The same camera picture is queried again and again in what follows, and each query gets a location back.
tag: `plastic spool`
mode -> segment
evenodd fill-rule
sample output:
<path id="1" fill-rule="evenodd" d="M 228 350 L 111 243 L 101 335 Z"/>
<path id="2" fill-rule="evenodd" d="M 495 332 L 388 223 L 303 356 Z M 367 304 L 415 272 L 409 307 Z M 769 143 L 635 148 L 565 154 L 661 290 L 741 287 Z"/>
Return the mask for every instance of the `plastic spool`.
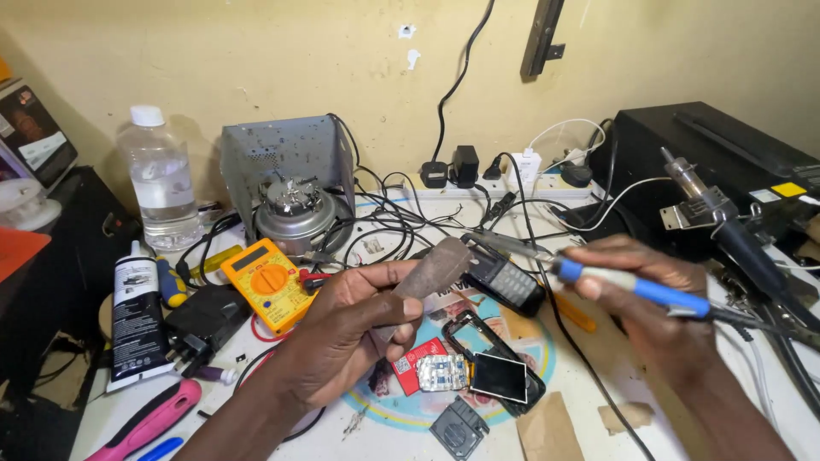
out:
<path id="1" fill-rule="evenodd" d="M 60 216 L 60 203 L 41 196 L 42 190 L 32 179 L 0 182 L 0 226 L 36 231 Z"/>

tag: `yellow wall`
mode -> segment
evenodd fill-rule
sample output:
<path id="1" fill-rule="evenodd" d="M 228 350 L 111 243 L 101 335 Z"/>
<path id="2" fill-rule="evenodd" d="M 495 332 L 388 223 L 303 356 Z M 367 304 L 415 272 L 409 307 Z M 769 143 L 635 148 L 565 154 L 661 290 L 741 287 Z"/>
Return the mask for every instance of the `yellow wall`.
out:
<path id="1" fill-rule="evenodd" d="M 561 61 L 518 74 L 536 0 L 497 0 L 462 87 L 445 108 L 449 159 L 520 151 L 541 129 L 619 108 L 704 100 L 820 155 L 820 2 L 567 0 Z M 435 105 L 484 0 L 0 0 L 0 55 L 27 77 L 81 161 L 133 206 L 113 149 L 128 107 L 152 103 L 189 141 L 197 195 L 226 197 L 223 125 L 336 112 L 362 162 L 415 171 L 438 136 Z M 412 23 L 412 39 L 398 39 Z M 421 53 L 408 71 L 407 51 Z M 539 145 L 552 158 L 589 135 Z"/>

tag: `human hand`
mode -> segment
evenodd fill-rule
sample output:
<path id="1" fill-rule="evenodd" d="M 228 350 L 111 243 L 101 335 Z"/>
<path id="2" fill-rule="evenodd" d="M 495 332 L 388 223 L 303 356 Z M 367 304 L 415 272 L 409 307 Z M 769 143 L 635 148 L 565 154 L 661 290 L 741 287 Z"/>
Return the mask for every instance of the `human hand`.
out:
<path id="1" fill-rule="evenodd" d="M 634 272 L 645 279 L 706 297 L 706 271 L 691 262 L 654 251 L 625 235 L 596 240 L 584 247 L 568 248 L 567 258 L 593 267 Z M 584 276 L 575 291 L 619 316 L 629 340 L 640 356 L 661 370 L 676 390 L 703 379 L 722 360 L 715 343 L 714 325 L 679 317 L 618 286 Z"/>
<path id="2" fill-rule="evenodd" d="M 328 279 L 294 333 L 267 361 L 284 381 L 280 385 L 308 409 L 318 408 L 352 387 L 379 358 L 399 360 L 416 341 L 423 307 L 418 299 L 380 289 L 397 285 L 416 264 L 383 262 Z M 387 350 L 377 350 L 368 333 L 381 325 L 399 326 Z"/>

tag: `multimeter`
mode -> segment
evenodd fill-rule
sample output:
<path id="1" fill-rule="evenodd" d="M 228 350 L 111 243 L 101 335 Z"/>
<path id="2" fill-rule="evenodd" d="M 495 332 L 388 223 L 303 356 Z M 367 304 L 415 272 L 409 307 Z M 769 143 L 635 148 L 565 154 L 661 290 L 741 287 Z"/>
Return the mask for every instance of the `multimeter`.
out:
<path id="1" fill-rule="evenodd" d="M 461 238 L 464 244 L 470 240 L 469 234 Z M 463 278 L 515 313 L 524 317 L 538 313 L 547 293 L 533 276 L 484 242 L 475 241 L 470 250 L 474 260 Z"/>
<path id="2" fill-rule="evenodd" d="M 270 239 L 226 259 L 220 268 L 274 336 L 302 320 L 316 297 L 302 289 L 296 266 Z"/>

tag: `water bottle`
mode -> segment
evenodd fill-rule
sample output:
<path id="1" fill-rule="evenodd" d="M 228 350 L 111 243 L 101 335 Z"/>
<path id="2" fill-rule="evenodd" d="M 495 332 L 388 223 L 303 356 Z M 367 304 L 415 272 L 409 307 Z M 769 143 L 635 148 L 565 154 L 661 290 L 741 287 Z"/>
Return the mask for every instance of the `water bottle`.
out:
<path id="1" fill-rule="evenodd" d="M 167 129 L 159 107 L 133 106 L 131 121 L 116 143 L 128 162 L 145 243 L 166 251 L 186 249 L 203 235 L 187 146 Z"/>

